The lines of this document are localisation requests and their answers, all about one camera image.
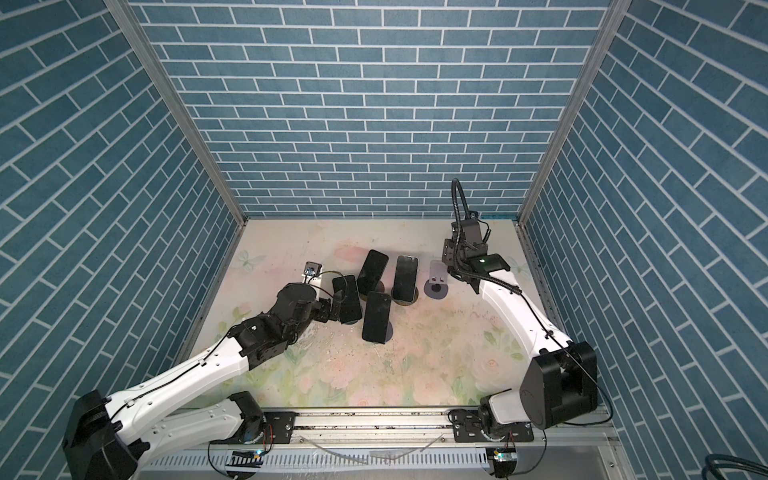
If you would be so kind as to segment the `black phone stand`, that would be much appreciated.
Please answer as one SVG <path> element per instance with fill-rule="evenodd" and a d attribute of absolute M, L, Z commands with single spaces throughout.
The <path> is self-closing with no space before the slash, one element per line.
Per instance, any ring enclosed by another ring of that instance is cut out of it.
<path fill-rule="evenodd" d="M 367 295 L 362 338 L 367 342 L 385 344 L 390 330 L 391 297 L 386 293 L 370 292 Z"/>
<path fill-rule="evenodd" d="M 334 289 L 333 314 L 342 324 L 355 324 L 363 318 L 357 281 L 353 275 L 339 276 L 332 280 Z"/>

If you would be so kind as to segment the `black phone front stand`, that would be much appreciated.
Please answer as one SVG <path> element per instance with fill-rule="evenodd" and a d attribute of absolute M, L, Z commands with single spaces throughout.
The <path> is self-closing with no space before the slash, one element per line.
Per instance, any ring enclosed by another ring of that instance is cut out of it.
<path fill-rule="evenodd" d="M 370 292 L 367 295 L 362 338 L 367 342 L 385 344 L 390 330 L 391 297 L 386 293 Z"/>

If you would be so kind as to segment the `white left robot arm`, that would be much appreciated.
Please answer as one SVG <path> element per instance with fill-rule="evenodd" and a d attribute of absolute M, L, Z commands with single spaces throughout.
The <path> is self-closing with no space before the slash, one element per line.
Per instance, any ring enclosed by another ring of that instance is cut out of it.
<path fill-rule="evenodd" d="M 266 416 L 248 392 L 186 413 L 180 409 L 283 354 L 312 322 L 336 316 L 344 294 L 318 292 L 310 283 L 289 283 L 268 311 L 233 325 L 202 353 L 131 388 L 80 397 L 62 440 L 71 476 L 131 479 L 149 462 L 203 443 L 270 445 Z"/>

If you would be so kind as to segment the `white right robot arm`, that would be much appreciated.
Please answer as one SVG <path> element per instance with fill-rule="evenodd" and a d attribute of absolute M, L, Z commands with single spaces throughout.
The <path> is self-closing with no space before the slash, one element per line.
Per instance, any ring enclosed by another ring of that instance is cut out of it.
<path fill-rule="evenodd" d="M 534 305 L 503 257 L 488 252 L 480 220 L 456 220 L 451 228 L 442 253 L 448 274 L 493 307 L 528 361 L 519 386 L 480 400 L 485 435 L 507 437 L 522 423 L 546 430 L 593 412 L 600 396 L 594 349 L 574 342 Z"/>

